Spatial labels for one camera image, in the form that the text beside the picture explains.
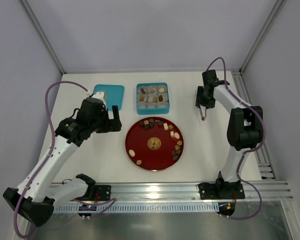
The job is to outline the teal tin lid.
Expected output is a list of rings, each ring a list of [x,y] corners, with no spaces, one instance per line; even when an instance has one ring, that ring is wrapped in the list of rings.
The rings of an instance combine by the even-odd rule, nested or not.
[[[122,109],[125,87],[115,84],[97,84],[93,90],[96,92],[105,93],[106,106],[112,109],[112,106],[117,106],[118,110]]]

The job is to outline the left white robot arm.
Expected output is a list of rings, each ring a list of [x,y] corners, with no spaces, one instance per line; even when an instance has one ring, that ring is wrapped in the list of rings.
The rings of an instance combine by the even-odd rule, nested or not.
[[[17,215],[36,227],[43,226],[54,210],[72,200],[92,200],[96,182],[81,173],[70,182],[50,189],[50,185],[66,161],[93,133],[119,132],[122,127],[118,106],[112,106],[113,118],[101,99],[87,97],[75,118],[62,120],[52,133],[51,147],[27,178],[16,188],[8,187],[3,198]]]

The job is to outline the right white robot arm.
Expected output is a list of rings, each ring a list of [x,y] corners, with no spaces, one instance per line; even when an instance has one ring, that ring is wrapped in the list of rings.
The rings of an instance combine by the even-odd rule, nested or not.
[[[202,182],[198,185],[201,200],[244,199],[241,172],[251,150],[264,139],[262,125],[263,110],[251,106],[234,94],[226,80],[220,80],[215,70],[202,73],[203,85],[196,91],[195,107],[201,120],[207,117],[207,110],[220,103],[229,113],[226,131],[230,149],[225,165],[214,183]]]

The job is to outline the metal tongs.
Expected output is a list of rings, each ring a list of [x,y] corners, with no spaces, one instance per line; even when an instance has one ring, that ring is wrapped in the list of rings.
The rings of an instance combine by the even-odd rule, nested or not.
[[[207,118],[207,108],[205,106],[199,105],[198,110],[201,120],[205,121]]]

